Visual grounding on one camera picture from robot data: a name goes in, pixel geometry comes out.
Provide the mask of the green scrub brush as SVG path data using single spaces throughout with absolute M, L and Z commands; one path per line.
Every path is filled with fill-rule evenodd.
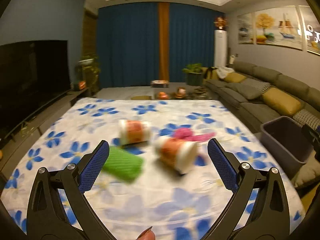
M 111 146 L 109 156 L 103 165 L 102 171 L 131 183 L 142 173 L 143 164 L 143 158 L 131 154 L 122 148 Z

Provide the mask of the orange paper cup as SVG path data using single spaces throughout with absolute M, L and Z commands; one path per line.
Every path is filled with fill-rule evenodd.
M 197 157 L 198 143 L 169 136 L 158 137 L 153 142 L 155 154 L 165 167 L 184 175 L 193 168 Z

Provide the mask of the red paper cup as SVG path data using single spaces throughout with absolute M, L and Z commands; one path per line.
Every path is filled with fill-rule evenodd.
M 151 124 L 148 121 L 119 120 L 119 137 L 121 146 L 149 141 Z

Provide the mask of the grey trash bin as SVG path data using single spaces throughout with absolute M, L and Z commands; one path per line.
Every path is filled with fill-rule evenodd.
M 261 143 L 292 179 L 314 151 L 302 134 L 302 126 L 287 116 L 281 116 L 262 124 L 260 130 Z

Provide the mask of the patterned black white pillow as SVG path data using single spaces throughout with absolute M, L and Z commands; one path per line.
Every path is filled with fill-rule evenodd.
M 314 130 L 320 126 L 320 119 L 305 109 L 298 111 L 293 116 L 293 120 L 295 120 L 301 126 L 308 125 Z

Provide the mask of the grey cushion near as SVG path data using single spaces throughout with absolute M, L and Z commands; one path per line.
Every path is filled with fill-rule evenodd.
M 315 151 L 310 154 L 308 161 L 303 165 L 291 180 L 295 189 L 300 190 L 319 182 L 320 164 L 315 158 Z

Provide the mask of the yellow cushion middle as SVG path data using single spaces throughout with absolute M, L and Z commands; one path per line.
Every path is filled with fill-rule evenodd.
M 262 94 L 262 100 L 280 115 L 289 117 L 293 117 L 303 108 L 299 100 L 274 87 Z

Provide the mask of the yellow cushion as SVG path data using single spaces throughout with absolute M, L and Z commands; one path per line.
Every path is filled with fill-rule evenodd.
M 241 83 L 244 81 L 246 77 L 242 74 L 239 74 L 237 72 L 229 73 L 225 78 L 224 81 L 227 83 Z
M 280 115 L 289 117 L 293 117 L 303 108 L 299 100 L 274 87 L 262 94 L 262 100 Z

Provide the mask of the grey sectional sofa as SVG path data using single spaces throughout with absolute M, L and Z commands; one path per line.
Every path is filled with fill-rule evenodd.
M 204 68 L 204 85 L 239 118 L 302 189 L 319 182 L 319 161 L 300 127 L 319 129 L 319 90 L 276 70 L 236 62 L 224 79 Z

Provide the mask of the patterned pillow far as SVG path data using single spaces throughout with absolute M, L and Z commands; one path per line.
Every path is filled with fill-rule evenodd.
M 259 90 L 262 94 L 267 92 L 271 88 L 271 84 L 269 82 L 263 82 L 251 78 L 246 78 L 241 83 L 243 85 L 247 85 L 249 87 Z

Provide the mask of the tv cabinet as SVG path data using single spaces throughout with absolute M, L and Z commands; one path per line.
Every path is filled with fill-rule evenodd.
M 1 159 L 2 178 L 8 180 L 19 161 L 40 136 L 80 98 L 90 96 L 91 91 L 88 88 L 76 92 L 67 92 L 48 103 L 30 119 L 18 126 L 17 132 L 12 134 L 10 140 L 1 147 L 3 154 Z

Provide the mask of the grey flat cushion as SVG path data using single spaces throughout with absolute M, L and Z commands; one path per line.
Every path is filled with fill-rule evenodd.
M 258 89 L 242 83 L 228 83 L 226 87 L 240 93 L 247 100 L 254 100 L 262 95 Z

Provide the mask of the yellow cushion far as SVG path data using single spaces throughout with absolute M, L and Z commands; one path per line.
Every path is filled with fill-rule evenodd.
M 244 81 L 246 77 L 242 74 L 239 74 L 237 72 L 229 73 L 225 78 L 224 81 L 227 83 L 241 83 Z

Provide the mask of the floral blue white tablecloth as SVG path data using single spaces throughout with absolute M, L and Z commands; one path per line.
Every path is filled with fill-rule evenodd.
M 198 157 L 189 173 L 180 176 L 164 165 L 154 143 L 179 128 L 195 134 L 214 133 L 223 148 L 255 169 L 269 170 L 277 162 L 249 129 L 214 100 L 125 101 L 84 98 L 58 118 L 29 146 L 14 168 L 1 201 L 21 228 L 26 228 L 33 181 L 41 167 L 61 170 L 91 153 L 100 141 L 119 146 L 122 119 L 147 121 L 151 138 L 129 152 L 144 160 L 142 173 L 132 183 L 102 172 L 85 197 L 118 239 L 134 239 L 152 228 L 158 239 L 199 239 L 220 215 L 230 197 L 207 153 L 198 145 Z

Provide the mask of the right framed painting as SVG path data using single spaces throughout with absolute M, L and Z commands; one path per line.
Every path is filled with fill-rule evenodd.
M 319 22 L 310 7 L 300 5 L 299 10 L 303 20 L 306 50 L 319 55 Z

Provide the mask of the white cloth on sofa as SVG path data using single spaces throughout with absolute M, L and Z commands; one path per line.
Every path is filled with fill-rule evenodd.
M 226 66 L 222 66 L 222 67 L 217 67 L 216 72 L 220 79 L 225 79 L 229 74 L 234 72 L 234 69 Z

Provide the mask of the sailboat tree painting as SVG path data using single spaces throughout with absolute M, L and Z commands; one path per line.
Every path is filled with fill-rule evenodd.
M 265 9 L 256 11 L 254 16 L 256 44 L 303 49 L 296 7 Z

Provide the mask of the small left painting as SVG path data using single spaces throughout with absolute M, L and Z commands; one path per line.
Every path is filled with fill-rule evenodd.
M 253 44 L 253 16 L 251 13 L 237 16 L 238 44 Z

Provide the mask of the green potted plant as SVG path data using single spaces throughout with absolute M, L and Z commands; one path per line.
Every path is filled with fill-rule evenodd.
M 193 63 L 186 65 L 182 69 L 185 74 L 186 84 L 189 86 L 200 86 L 203 83 L 203 70 L 201 63 Z

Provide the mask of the white standing air conditioner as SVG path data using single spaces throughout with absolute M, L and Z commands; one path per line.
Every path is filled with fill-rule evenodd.
M 225 67 L 227 62 L 227 32 L 215 30 L 214 38 L 214 67 Z

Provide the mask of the black television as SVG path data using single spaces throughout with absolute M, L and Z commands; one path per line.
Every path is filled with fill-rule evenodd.
M 1 46 L 1 139 L 71 89 L 68 42 L 24 41 Z

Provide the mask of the glass coffee table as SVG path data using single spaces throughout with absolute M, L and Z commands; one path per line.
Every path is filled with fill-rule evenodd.
M 137 95 L 131 100 L 211 100 L 208 90 L 204 87 L 170 86 L 168 88 L 153 88 L 152 95 Z

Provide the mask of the orange flower bouquet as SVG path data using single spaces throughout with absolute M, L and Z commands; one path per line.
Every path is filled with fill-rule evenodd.
M 215 19 L 214 24 L 217 27 L 217 29 L 225 30 L 227 27 L 227 19 L 222 16 L 219 16 Z

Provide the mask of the blue curtain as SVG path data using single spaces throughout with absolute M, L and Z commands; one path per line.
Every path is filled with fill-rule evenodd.
M 103 88 L 183 82 L 190 64 L 214 65 L 214 21 L 225 13 L 181 3 L 139 2 L 99 9 L 97 53 Z

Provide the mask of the orange curtain strip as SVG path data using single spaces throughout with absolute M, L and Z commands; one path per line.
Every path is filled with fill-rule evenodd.
M 170 3 L 159 2 L 158 41 L 159 41 L 159 78 L 169 81 L 169 20 Z

